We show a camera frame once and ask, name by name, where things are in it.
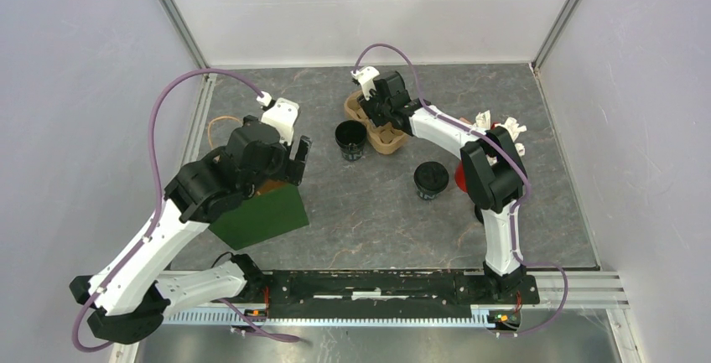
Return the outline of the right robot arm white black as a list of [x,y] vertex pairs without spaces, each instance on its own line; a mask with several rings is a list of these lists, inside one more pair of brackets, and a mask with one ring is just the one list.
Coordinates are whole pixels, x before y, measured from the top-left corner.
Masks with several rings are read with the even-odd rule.
[[352,70],[351,77],[361,88],[357,101],[372,123],[390,123],[459,156],[465,192],[480,209],[485,229],[485,294],[496,303],[508,301],[526,275],[518,251],[518,209],[529,186],[510,131],[502,125],[466,124],[429,101],[414,100],[396,71],[381,73],[367,66]]

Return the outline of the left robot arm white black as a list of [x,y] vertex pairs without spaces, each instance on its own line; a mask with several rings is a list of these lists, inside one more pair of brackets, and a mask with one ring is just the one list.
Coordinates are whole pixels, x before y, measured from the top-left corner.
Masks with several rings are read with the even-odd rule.
[[70,291],[86,324],[103,346],[147,338],[166,318],[220,299],[257,300],[267,280],[247,255],[183,277],[163,270],[195,237],[225,213],[237,210],[268,181],[299,185],[312,141],[290,145],[277,127],[255,117],[236,128],[225,145],[182,166],[158,193],[144,227],[101,272],[75,277]]

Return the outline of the cardboard cup carrier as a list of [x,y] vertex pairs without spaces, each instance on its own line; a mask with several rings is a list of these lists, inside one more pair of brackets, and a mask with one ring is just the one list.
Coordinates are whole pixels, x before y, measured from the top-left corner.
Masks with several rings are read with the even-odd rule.
[[349,120],[361,123],[366,128],[367,140],[380,154],[391,155],[401,149],[408,140],[408,135],[396,129],[390,122],[385,126],[376,127],[365,114],[358,103],[361,90],[352,92],[344,102],[345,116]]

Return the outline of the brown paper bag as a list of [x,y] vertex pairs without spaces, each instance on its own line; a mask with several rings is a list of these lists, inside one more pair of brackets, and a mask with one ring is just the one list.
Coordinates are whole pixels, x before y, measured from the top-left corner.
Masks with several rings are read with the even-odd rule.
[[[210,149],[214,149],[228,140],[228,137],[233,129],[242,125],[242,119],[230,115],[222,115],[212,118],[206,126],[205,133]],[[260,184],[253,191],[255,197],[268,194],[285,187],[287,184],[283,181],[273,179],[267,180]]]

